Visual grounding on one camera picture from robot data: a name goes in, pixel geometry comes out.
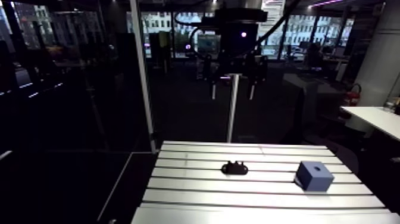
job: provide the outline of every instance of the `chair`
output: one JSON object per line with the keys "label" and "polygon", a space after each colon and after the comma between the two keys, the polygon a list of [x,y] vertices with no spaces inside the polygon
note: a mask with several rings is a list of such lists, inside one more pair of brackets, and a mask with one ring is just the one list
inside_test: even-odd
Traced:
{"label": "chair", "polygon": [[329,127],[332,125],[344,127],[344,122],[328,117],[321,117],[321,119],[328,122],[328,125],[325,127],[318,126],[318,85],[319,83],[312,82],[301,89],[296,101],[293,127],[280,143],[293,145],[325,145],[345,163],[353,173],[357,174],[359,170],[357,155],[350,149],[325,138],[329,135],[330,131],[327,130]]}

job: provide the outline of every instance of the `white column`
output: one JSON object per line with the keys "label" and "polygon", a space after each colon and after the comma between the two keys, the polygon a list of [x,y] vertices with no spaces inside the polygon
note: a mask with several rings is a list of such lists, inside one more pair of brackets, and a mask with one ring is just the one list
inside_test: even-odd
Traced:
{"label": "white column", "polygon": [[[388,97],[397,97],[400,94],[400,85],[394,86],[400,73],[399,12],[399,0],[386,1],[383,14],[355,81],[362,86],[358,106],[381,107]],[[366,122],[354,116],[347,125],[361,131],[368,131],[370,128]]]}

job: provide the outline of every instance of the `fire extinguisher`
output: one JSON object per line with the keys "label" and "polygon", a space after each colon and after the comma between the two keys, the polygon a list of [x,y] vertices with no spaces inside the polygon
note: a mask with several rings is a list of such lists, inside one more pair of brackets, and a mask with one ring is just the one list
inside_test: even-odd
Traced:
{"label": "fire extinguisher", "polygon": [[[361,98],[361,91],[363,89],[361,88],[361,85],[356,83],[351,86],[351,88],[346,92],[345,97],[343,99],[343,107],[354,107],[357,106],[358,102],[360,101]],[[340,109],[339,112],[339,118],[341,119],[349,119],[351,115],[347,112],[345,112],[343,109]]]}

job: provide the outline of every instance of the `white desk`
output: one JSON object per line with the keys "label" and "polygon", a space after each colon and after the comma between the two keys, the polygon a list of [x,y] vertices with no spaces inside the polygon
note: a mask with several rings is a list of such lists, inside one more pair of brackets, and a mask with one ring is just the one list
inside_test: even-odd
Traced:
{"label": "white desk", "polygon": [[[224,175],[227,160],[247,175]],[[302,160],[322,161],[335,177],[327,192],[294,182]],[[162,146],[132,224],[400,223],[322,146],[172,142]]]}
{"label": "white desk", "polygon": [[382,107],[342,107],[384,133],[400,141],[400,116],[384,111]]}

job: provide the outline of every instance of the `ceiling light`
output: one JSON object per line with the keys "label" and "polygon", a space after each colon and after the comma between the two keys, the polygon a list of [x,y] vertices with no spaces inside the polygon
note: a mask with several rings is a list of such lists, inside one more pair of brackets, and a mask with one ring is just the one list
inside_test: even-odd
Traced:
{"label": "ceiling light", "polygon": [[343,0],[330,0],[330,1],[326,1],[326,2],[320,2],[314,5],[309,5],[309,8],[312,7],[317,7],[317,6],[322,6],[322,5],[327,5],[327,4],[333,4],[333,3],[337,3],[337,2],[342,2]]}

